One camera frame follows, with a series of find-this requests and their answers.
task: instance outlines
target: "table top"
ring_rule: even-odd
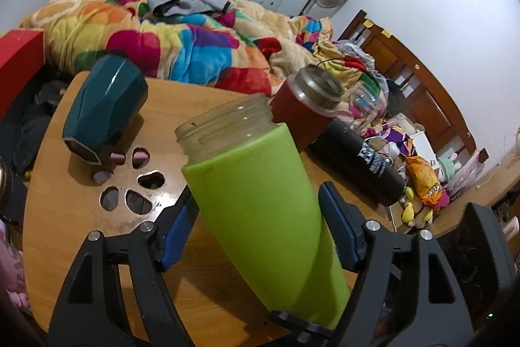
[[[92,181],[95,169],[73,156],[61,133],[74,98],[87,72],[76,76],[60,102],[43,139],[25,207],[23,252],[25,277],[32,311],[38,324],[48,329],[61,285],[85,237],[100,230],[109,237],[126,234],[141,222],[155,220],[164,207],[175,203],[185,180],[181,166],[186,158],[176,143],[174,130],[187,119],[241,95],[227,90],[147,79],[149,95],[140,115],[125,133],[124,150],[131,157],[143,147],[150,162],[135,170],[132,161],[115,166],[113,176],[100,186]],[[372,209],[347,182],[328,172],[306,153],[301,155],[313,188],[333,181],[345,201],[358,205],[367,219],[390,228],[381,211]],[[137,177],[160,170],[161,189],[144,189]],[[108,187],[119,190],[118,207],[107,212],[100,196]],[[131,189],[152,204],[146,215],[125,206],[124,193]],[[120,266],[121,285],[133,333],[146,339],[127,266]],[[352,286],[355,275],[345,272]],[[164,274],[175,307],[197,347],[253,347],[285,334],[267,319],[267,311],[230,263],[211,230],[199,215],[183,257]]]

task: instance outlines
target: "colorful blanket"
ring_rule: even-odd
[[[378,99],[381,90],[360,61],[336,49],[328,19],[289,18],[254,2],[230,1],[236,8],[230,13],[179,16],[177,24],[166,24],[151,19],[147,0],[51,0],[21,27],[43,29],[46,61],[71,75],[115,53],[148,77],[273,96],[291,73],[325,60],[320,67],[346,89],[342,119],[359,129],[382,113],[353,108],[359,87]]]

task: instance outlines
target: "headboard panel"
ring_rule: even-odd
[[[387,30],[367,19],[359,11],[352,23],[341,34],[340,40],[352,39],[375,59],[376,69],[386,78],[406,75],[400,87],[406,89],[407,115],[424,126],[435,152],[457,135],[472,154],[476,149],[473,136],[464,118],[445,88],[425,65]]]

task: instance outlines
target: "red thermos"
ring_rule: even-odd
[[[343,88],[334,76],[315,65],[307,65],[288,76],[272,99],[272,120],[287,124],[301,152],[336,116],[342,97]]]

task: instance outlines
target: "red box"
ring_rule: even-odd
[[[31,77],[43,67],[43,31],[11,30],[0,38],[0,119]]]

